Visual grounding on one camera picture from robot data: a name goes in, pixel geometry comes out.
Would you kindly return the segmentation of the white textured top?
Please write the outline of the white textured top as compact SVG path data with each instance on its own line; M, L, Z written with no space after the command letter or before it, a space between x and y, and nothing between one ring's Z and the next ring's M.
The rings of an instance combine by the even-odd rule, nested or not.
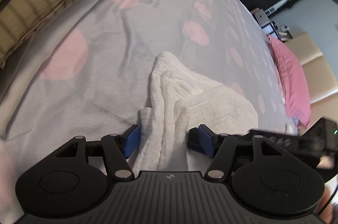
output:
M140 110L142 136L133 171L201 171L211 160L189 151L189 129L205 124L214 132L244 135L258 127L250 101L223 84L190 71L171 52L156 59L151 107Z

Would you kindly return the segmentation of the pink pillow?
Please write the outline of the pink pillow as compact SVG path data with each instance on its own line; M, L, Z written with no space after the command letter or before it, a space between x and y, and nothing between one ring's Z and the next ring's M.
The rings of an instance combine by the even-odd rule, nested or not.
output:
M306 128L311 120L311 100L303 68L283 42L272 35L268 39L283 87L286 114L295 117L298 125Z

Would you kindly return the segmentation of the beige padded headboard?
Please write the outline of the beige padded headboard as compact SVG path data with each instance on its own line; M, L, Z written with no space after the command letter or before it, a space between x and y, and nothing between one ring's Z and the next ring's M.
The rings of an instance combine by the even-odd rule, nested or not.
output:
M285 42L299 60L309 89L311 122L325 116L337 121L337 78L307 32Z

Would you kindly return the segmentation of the grey pink-dotted bedspread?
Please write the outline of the grey pink-dotted bedspread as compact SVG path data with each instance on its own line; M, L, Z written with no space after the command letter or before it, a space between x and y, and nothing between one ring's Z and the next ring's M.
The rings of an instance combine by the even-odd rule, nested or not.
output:
M33 71L18 71L1 105L1 222L23 212L18 177L60 145L142 127L157 57L242 95L263 130L296 134L273 57L240 0L98 0L81 19L61 16L25 46Z

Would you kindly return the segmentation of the white bedside shelf unit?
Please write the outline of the white bedside shelf unit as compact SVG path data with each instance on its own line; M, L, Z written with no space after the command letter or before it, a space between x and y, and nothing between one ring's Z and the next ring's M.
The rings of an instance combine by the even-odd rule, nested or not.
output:
M250 13L266 35L272 35L282 42L292 39L290 32L281 29L274 21L271 21L262 9L253 9Z

